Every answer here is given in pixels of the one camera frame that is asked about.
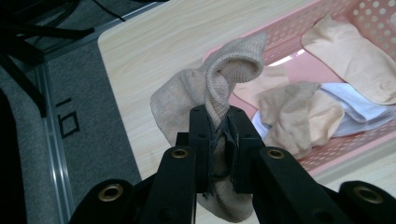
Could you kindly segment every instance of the gray carpet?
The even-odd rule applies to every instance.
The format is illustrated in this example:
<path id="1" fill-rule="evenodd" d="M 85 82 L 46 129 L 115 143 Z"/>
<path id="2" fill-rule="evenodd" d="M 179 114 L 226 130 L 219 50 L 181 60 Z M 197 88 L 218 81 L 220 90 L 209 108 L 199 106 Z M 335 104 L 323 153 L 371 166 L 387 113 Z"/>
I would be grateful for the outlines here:
<path id="1" fill-rule="evenodd" d="M 139 181 L 96 41 L 51 60 L 48 69 L 75 204 L 106 179 Z"/>
<path id="2" fill-rule="evenodd" d="M 130 0 L 98 0 L 118 15 L 143 7 L 146 3 Z M 82 0 L 74 13 L 58 27 L 86 29 L 101 27 L 116 18 L 99 8 L 92 0 Z M 69 40 L 31 38 L 41 49 L 62 49 Z M 124 131 L 120 113 L 108 82 L 97 40 L 65 51 L 50 59 L 44 68 L 49 81 L 50 106 L 56 134 L 49 132 L 33 101 L 0 68 L 0 88 L 10 101 L 17 123 L 21 153 L 23 185 L 28 223 L 65 223 L 59 214 L 59 196 L 50 169 L 53 135 L 64 154 L 66 182 L 71 190 L 71 204 L 77 207 L 96 184 L 120 178 L 136 184 L 141 180 L 134 155 Z M 35 82 L 33 68 L 19 66 Z"/>

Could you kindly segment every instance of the beige sock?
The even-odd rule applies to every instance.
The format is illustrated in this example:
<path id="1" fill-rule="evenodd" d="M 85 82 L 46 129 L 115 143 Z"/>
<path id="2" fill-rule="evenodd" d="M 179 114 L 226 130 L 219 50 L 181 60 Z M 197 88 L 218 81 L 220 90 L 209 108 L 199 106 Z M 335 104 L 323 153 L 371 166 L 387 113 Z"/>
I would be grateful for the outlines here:
<path id="1" fill-rule="evenodd" d="M 233 93 L 240 99 L 259 108 L 259 94 L 273 88 L 284 87 L 290 84 L 286 69 L 279 66 L 264 66 L 262 73 L 255 79 L 238 83 Z"/>
<path id="2" fill-rule="evenodd" d="M 262 123 L 272 126 L 264 139 L 268 147 L 282 147 L 296 159 L 311 151 L 309 101 L 320 84 L 299 82 L 260 94 Z"/>
<path id="3" fill-rule="evenodd" d="M 172 146 L 178 132 L 189 130 L 189 113 L 197 105 L 205 104 L 214 125 L 219 126 L 230 108 L 228 98 L 235 83 L 250 81 L 262 72 L 265 43 L 265 33 L 235 39 L 210 54 L 200 68 L 175 74 L 151 96 L 154 118 Z M 214 153 L 214 170 L 224 170 L 224 138 L 220 139 Z M 213 195 L 204 198 L 199 194 L 200 205 L 232 222 L 242 221 L 252 214 L 250 195 L 234 194 L 229 177 L 212 182 Z"/>
<path id="4" fill-rule="evenodd" d="M 308 102 L 308 122 L 311 146 L 329 142 L 345 115 L 343 107 L 323 91 L 315 92 Z"/>
<path id="5" fill-rule="evenodd" d="M 302 43 L 370 101 L 396 103 L 396 62 L 350 23 L 328 15 L 302 36 Z"/>

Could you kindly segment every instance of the pink plastic basket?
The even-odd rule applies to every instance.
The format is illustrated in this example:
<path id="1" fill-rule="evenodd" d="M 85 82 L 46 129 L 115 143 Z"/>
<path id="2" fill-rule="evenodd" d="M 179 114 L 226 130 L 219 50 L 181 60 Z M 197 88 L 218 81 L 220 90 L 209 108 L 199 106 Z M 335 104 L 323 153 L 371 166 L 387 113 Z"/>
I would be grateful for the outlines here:
<path id="1" fill-rule="evenodd" d="M 264 61 L 267 64 L 283 62 L 293 72 L 291 82 L 342 82 L 324 63 L 302 50 L 302 34 L 327 14 L 337 21 L 353 24 L 362 36 L 396 61 L 395 0 L 319 0 L 245 35 L 258 31 L 268 34 Z M 315 76 L 318 73 L 326 74 L 325 78 Z M 251 110 L 248 105 L 241 106 L 235 96 L 232 96 L 230 103 L 246 111 Z M 300 163 L 311 175 L 315 175 L 366 150 L 375 150 L 375 146 L 394 137 L 396 120 L 370 132 L 333 138 L 325 146 L 314 148 Z"/>

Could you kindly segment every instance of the floor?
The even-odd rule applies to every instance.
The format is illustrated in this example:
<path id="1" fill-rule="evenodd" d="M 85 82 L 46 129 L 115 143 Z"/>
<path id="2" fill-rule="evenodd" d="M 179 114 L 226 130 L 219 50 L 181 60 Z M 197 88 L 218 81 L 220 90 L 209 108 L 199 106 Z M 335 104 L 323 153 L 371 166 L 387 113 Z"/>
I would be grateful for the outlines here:
<path id="1" fill-rule="evenodd" d="M 16 61 L 45 96 L 45 118 L 0 68 L 0 88 L 17 123 L 28 223 L 67 223 L 96 184 L 111 178 L 132 184 L 141 180 L 96 40 L 103 31 L 160 3 L 75 2 L 57 8 L 37 24 L 53 23 L 69 11 L 57 28 L 94 28 L 94 33 L 78 41 L 28 38 L 27 42 L 45 51 L 46 62 L 30 67 Z"/>

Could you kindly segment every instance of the black cable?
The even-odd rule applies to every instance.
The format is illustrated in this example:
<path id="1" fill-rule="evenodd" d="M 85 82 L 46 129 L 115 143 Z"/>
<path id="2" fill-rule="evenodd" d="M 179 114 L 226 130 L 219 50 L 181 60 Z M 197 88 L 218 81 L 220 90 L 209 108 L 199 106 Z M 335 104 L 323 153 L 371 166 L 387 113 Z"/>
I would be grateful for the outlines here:
<path id="1" fill-rule="evenodd" d="M 123 17 L 117 15 L 116 13 L 110 11 L 108 8 L 104 7 L 102 4 L 100 4 L 99 2 L 97 2 L 96 0 L 92 0 L 97 6 L 99 6 L 99 8 L 101 8 L 103 11 L 107 12 L 108 14 L 118 18 L 120 21 L 126 21 Z"/>

